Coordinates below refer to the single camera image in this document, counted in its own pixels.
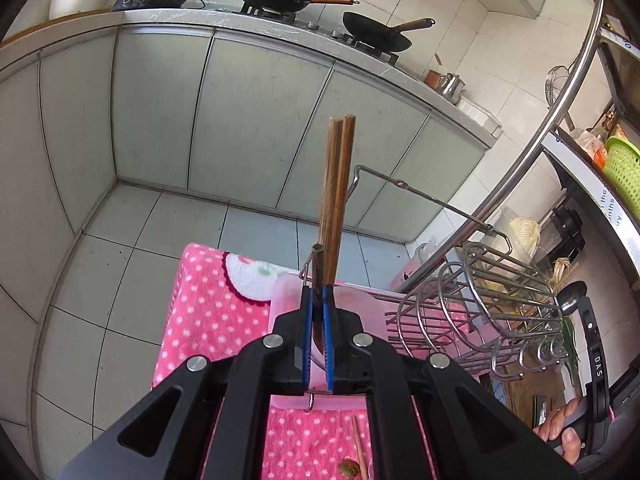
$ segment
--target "metal screw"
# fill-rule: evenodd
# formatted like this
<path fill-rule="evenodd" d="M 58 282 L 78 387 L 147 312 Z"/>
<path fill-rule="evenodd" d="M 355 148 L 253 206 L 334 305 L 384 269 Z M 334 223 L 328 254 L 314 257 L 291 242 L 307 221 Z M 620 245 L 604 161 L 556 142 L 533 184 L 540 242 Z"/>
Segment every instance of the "metal screw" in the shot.
<path fill-rule="evenodd" d="M 190 372 L 199 372 L 207 366 L 207 358 L 201 355 L 194 355 L 187 361 L 187 370 Z"/>
<path fill-rule="evenodd" d="M 361 348 L 369 346 L 371 343 L 373 343 L 373 338 L 366 332 L 360 332 L 353 336 L 353 344 Z"/>
<path fill-rule="evenodd" d="M 431 354 L 429 356 L 429 362 L 431 363 L 431 366 L 433 366 L 434 368 L 443 369 L 449 366 L 451 359 L 449 359 L 449 357 L 444 354 L 437 353 L 437 354 Z"/>
<path fill-rule="evenodd" d="M 284 343 L 284 339 L 279 334 L 269 334 L 264 336 L 262 340 L 262 344 L 267 348 L 277 348 L 282 343 Z"/>

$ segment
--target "plastic basket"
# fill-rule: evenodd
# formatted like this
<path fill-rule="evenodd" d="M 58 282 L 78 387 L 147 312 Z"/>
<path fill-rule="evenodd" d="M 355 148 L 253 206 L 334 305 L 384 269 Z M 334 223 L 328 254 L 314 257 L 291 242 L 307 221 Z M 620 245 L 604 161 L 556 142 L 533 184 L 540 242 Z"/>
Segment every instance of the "plastic basket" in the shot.
<path fill-rule="evenodd" d="M 607 152 L 604 173 L 636 218 L 640 218 L 640 150 L 628 140 L 610 137 Z"/>

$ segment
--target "metal kettle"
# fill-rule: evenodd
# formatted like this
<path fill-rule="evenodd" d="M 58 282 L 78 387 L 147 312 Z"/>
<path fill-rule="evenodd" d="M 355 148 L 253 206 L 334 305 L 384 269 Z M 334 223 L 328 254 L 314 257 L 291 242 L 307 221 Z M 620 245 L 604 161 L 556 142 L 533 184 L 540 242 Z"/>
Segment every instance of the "metal kettle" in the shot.
<path fill-rule="evenodd" d="M 460 101 L 460 94 L 462 94 L 464 88 L 465 82 L 460 79 L 460 76 L 449 72 L 446 76 L 443 76 L 438 83 L 436 92 L 447 101 L 457 105 L 458 101 Z"/>

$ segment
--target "wire rack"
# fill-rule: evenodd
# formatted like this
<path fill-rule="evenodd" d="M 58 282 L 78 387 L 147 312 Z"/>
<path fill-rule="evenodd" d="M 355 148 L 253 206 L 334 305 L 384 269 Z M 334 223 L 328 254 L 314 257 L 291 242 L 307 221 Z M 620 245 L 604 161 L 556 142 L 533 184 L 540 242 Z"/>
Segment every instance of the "wire rack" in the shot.
<path fill-rule="evenodd" d="M 440 268 L 404 296 L 367 290 L 385 302 L 386 336 L 399 352 L 417 358 L 442 352 L 472 375 L 490 372 L 502 380 L 519 379 L 527 372 L 561 364 L 566 351 L 558 300 L 542 270 L 513 257 L 507 235 L 402 180 L 365 166 L 354 168 L 347 200 L 361 173 L 452 210 L 475 222 L 478 231 L 486 235 L 482 242 L 468 240 L 450 250 Z M 498 238 L 504 243 L 487 243 Z M 507 251 L 495 246 L 507 247 Z M 311 256 L 300 270 L 304 283 L 310 261 Z M 321 359 L 317 355 L 313 358 L 323 368 Z"/>

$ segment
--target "blue gripper pad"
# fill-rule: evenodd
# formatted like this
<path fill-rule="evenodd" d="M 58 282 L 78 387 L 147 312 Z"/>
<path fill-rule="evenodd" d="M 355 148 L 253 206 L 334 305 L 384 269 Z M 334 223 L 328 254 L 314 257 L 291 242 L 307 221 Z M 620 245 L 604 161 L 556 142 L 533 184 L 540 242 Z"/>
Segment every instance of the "blue gripper pad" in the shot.
<path fill-rule="evenodd" d="M 305 309 L 305 343 L 302 347 L 302 380 L 308 388 L 311 379 L 311 314 L 313 310 L 313 294 L 311 288 L 308 286 L 305 288 L 306 296 L 303 290 L 302 301 L 304 302 L 306 297 L 306 304 L 300 305 L 300 308 Z"/>
<path fill-rule="evenodd" d="M 330 310 L 335 308 L 334 290 L 331 285 L 322 290 L 322 330 L 324 331 L 324 367 L 326 385 L 329 391 L 334 389 L 334 342 L 331 334 Z"/>

